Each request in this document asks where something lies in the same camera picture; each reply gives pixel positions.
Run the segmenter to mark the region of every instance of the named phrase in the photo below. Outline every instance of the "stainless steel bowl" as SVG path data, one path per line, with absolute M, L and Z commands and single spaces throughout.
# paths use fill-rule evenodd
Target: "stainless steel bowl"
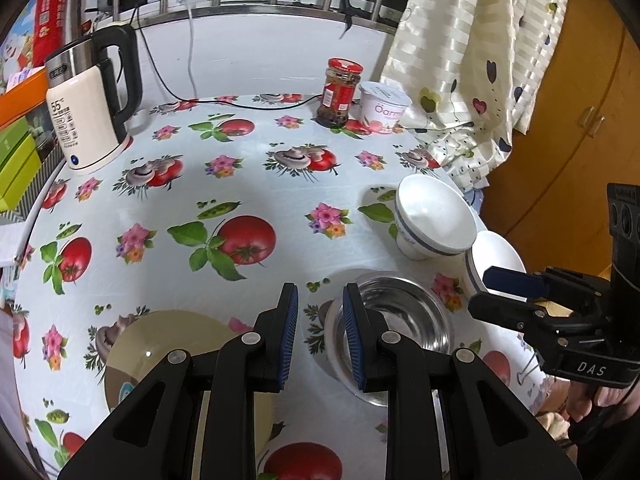
M 365 306 L 381 312 L 391 330 L 410 337 L 422 348 L 447 354 L 453 351 L 453 326 L 440 298 L 427 286 L 398 272 L 363 274 L 356 284 Z M 324 342 L 335 375 L 351 393 L 376 406 L 388 405 L 386 392 L 365 394 L 353 379 L 342 297 L 327 311 Z

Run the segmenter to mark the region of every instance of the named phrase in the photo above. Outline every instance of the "table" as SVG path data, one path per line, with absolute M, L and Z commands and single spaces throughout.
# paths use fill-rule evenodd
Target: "table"
M 18 344 L 22 410 L 52 475 L 68 459 L 65 435 L 86 438 L 108 415 L 104 363 L 130 323 L 183 309 L 242 333 L 294 282 L 290 379 L 260 467 L 287 444 L 314 442 L 331 450 L 342 478 L 382 479 L 386 410 L 326 373 L 324 355 L 327 302 L 366 270 L 431 286 L 450 311 L 455 345 L 476 351 L 537 411 L 545 375 L 522 379 L 531 348 L 469 316 L 460 258 L 413 262 L 395 244 L 387 204 L 399 181 L 434 172 L 453 186 L 411 133 L 367 135 L 356 121 L 328 130 L 312 120 L 315 100 L 281 110 L 298 94 L 221 99 L 267 110 L 187 102 L 142 110 L 117 160 L 85 177 L 65 167 L 44 201 L 19 280 L 14 351 Z M 214 234 L 221 245 L 209 255 Z

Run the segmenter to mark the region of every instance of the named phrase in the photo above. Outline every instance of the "striped curtain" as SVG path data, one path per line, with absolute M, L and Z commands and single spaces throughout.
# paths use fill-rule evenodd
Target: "striped curtain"
M 401 120 L 463 191 L 525 133 L 567 0 L 409 0 L 381 81 L 414 101 Z

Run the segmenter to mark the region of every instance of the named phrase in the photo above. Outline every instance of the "wooden cabinet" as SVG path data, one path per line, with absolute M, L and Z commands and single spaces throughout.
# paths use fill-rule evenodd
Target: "wooden cabinet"
M 600 113 L 624 32 L 608 0 L 568 0 L 529 132 L 514 132 L 510 158 L 488 177 L 481 216 L 489 229 L 508 234 L 574 156 L 586 133 L 580 119 L 591 106 L 591 119 Z
M 597 275 L 610 264 L 607 183 L 640 184 L 639 108 L 640 50 L 626 33 L 597 114 L 604 121 L 507 236 L 527 269 L 559 266 Z

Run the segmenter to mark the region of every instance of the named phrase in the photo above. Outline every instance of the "kettle base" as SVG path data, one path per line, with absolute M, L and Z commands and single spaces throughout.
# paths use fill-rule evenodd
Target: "kettle base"
M 100 160 L 96 160 L 93 164 L 90 164 L 83 168 L 77 168 L 77 169 L 72 168 L 68 161 L 66 165 L 73 172 L 73 174 L 86 175 L 86 174 L 93 173 L 94 171 L 98 171 L 101 168 L 104 168 L 112 160 L 115 160 L 118 157 L 118 155 L 120 155 L 124 150 L 127 149 L 130 141 L 131 141 L 131 137 L 127 135 L 127 137 L 125 137 L 125 139 L 118 146 L 116 146 L 113 150 L 107 153 L 107 155 L 105 155 Z

